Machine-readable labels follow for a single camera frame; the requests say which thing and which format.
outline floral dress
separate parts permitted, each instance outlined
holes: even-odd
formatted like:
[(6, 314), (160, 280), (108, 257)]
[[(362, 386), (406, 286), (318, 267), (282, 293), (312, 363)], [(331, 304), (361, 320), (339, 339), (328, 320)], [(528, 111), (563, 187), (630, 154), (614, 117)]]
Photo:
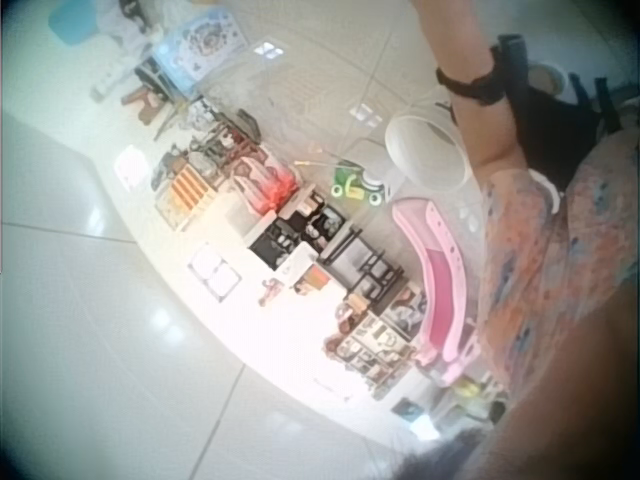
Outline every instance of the floral dress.
[(638, 269), (638, 129), (607, 137), (581, 164), (560, 211), (526, 170), (491, 176), (483, 196), (483, 352), (517, 397), (566, 332)]

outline blue object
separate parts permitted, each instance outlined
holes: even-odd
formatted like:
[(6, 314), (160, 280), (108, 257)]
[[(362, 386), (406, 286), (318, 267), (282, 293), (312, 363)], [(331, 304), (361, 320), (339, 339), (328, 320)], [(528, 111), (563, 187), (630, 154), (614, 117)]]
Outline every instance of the blue object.
[(49, 28), (67, 45), (78, 45), (98, 31), (93, 0), (67, 0), (49, 15)]

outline pink plastic toy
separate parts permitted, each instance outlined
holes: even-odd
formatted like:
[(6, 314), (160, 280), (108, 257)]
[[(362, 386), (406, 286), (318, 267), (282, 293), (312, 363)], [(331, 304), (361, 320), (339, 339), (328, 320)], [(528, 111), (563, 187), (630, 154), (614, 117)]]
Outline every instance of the pink plastic toy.
[(467, 281), (462, 255), (433, 202), (399, 200), (393, 218), (422, 263), (427, 311), (420, 330), (425, 349), (434, 348), (445, 362), (460, 355), (465, 323)]

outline black strap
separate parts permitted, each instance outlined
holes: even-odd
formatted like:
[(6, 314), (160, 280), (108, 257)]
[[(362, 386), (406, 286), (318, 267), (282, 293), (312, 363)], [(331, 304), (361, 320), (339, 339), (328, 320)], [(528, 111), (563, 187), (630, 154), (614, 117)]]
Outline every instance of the black strap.
[(497, 66), (484, 77), (476, 78), (471, 83), (462, 83), (447, 77), (439, 68), (436, 70), (438, 83), (460, 97), (476, 100), (480, 105), (488, 106), (498, 103), (505, 97), (504, 82)]

